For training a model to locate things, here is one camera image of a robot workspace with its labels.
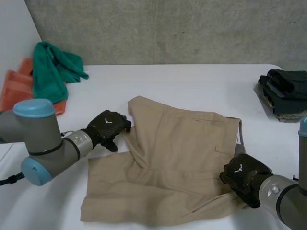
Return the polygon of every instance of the black cable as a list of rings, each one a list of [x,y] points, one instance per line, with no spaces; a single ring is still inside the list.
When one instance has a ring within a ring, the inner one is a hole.
[[[24,178],[24,175],[22,172],[18,173],[17,175],[13,175],[13,176],[10,176],[8,179],[6,180],[2,180],[0,181],[0,186],[1,185],[5,185],[5,184],[14,184],[16,183],[17,181],[21,180]]]

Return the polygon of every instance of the light blue joint cap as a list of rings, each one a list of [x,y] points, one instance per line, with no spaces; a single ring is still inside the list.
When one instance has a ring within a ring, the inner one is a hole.
[[[299,123],[299,132],[301,137],[307,138],[307,116],[303,117]]]
[[[43,118],[55,113],[52,102],[48,99],[30,99],[14,105],[14,113],[28,118]]]
[[[32,184],[42,186],[52,180],[48,170],[36,160],[27,157],[21,163],[21,172]]]

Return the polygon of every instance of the gray wall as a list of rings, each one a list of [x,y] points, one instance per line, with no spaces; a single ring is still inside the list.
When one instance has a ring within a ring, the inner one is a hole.
[[[307,69],[306,0],[25,0],[43,40],[85,64]]]

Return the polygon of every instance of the orange towel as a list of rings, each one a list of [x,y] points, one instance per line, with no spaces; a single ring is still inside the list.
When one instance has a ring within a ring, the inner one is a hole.
[[[34,97],[32,92],[33,78],[32,58],[25,58],[18,72],[7,71],[0,97],[0,111],[13,109],[17,102]],[[65,112],[66,100],[53,104],[56,114]]]

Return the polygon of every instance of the folded clothing stack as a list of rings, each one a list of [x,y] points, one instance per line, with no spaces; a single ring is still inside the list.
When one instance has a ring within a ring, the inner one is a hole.
[[[48,42],[36,44],[33,59],[25,58],[18,72],[7,72],[1,96],[0,111],[13,109],[17,102],[31,98],[49,99],[56,114],[65,112],[68,92],[66,83],[88,79],[81,57],[59,50]]]
[[[280,122],[295,123],[307,115],[307,72],[271,69],[260,76],[255,92]]]

